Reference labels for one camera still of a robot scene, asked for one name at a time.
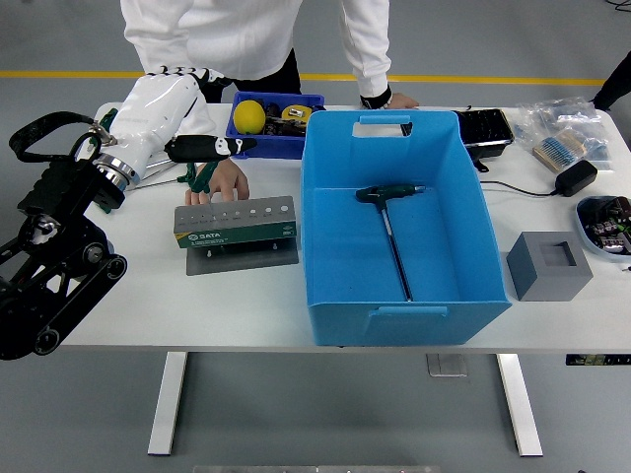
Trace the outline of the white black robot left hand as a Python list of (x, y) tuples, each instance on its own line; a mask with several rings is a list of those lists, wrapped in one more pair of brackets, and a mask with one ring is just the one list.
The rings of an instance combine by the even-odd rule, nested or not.
[(112, 142), (97, 163), (138, 183), (152, 156), (165, 152), (175, 163), (223, 161), (256, 146), (253, 138), (218, 137), (209, 131), (184, 131), (206, 111), (201, 88), (223, 76), (207, 68), (163, 67), (138, 79), (109, 128)]

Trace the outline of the person's right hand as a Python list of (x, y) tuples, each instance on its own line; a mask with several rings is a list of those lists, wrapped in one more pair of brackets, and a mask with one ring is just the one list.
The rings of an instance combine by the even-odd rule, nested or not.
[(231, 159), (218, 163), (209, 180), (208, 188), (208, 192), (200, 193), (187, 189), (184, 203), (186, 205), (205, 205), (215, 196), (219, 196), (222, 201), (247, 200), (249, 198), (247, 177)]

